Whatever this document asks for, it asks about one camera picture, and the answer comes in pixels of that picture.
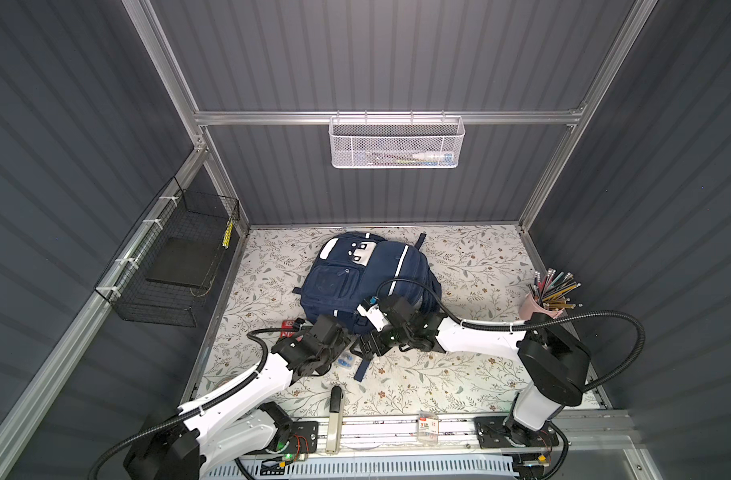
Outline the red card box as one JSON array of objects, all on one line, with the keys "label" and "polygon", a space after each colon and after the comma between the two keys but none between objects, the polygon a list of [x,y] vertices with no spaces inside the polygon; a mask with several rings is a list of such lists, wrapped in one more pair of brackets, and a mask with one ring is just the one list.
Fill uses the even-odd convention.
[{"label": "red card box", "polygon": [[295,332],[299,331],[301,324],[296,320],[285,320],[282,322],[280,333],[281,338],[288,338],[294,335]]}]

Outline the navy blue student backpack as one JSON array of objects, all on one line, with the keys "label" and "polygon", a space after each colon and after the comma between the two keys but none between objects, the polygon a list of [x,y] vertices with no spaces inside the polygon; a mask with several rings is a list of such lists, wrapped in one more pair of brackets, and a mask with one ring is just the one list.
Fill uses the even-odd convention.
[{"label": "navy blue student backpack", "polygon": [[[419,248],[425,234],[414,244],[387,240],[377,234],[346,232],[329,239],[319,251],[302,286],[300,296],[307,318],[337,317],[351,334],[359,337],[373,330],[357,309],[364,300],[405,297],[423,312],[441,311],[441,283]],[[363,360],[355,380],[364,379],[371,360]]]}]

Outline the clear pen pouch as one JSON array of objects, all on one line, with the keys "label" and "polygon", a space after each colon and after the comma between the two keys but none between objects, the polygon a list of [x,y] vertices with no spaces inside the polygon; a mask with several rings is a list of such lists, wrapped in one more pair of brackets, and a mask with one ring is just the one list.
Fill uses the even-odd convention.
[{"label": "clear pen pouch", "polygon": [[354,366],[354,358],[350,354],[343,354],[338,359],[338,363],[345,368],[352,368]]}]

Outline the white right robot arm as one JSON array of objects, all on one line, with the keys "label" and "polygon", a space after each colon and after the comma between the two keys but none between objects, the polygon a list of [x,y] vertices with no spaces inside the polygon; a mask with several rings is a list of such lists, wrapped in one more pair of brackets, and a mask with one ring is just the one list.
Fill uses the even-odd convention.
[{"label": "white right robot arm", "polygon": [[565,408],[583,403],[589,350],[559,319],[535,313],[521,322],[483,325],[447,312],[421,313],[395,294],[361,302],[357,314],[373,326],[356,348],[367,360],[399,348],[475,353],[521,363],[529,383],[515,396],[503,422],[503,430],[519,443],[546,428]]}]

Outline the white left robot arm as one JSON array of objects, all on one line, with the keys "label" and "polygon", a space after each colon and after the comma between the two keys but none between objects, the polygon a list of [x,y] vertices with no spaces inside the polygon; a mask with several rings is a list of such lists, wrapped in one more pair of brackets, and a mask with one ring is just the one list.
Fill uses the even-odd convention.
[{"label": "white left robot arm", "polygon": [[140,431],[124,459],[130,478],[200,479],[230,460],[285,442],[291,420],[271,398],[328,373],[352,340],[327,315],[311,325],[256,329],[248,337],[262,348],[258,364]]}]

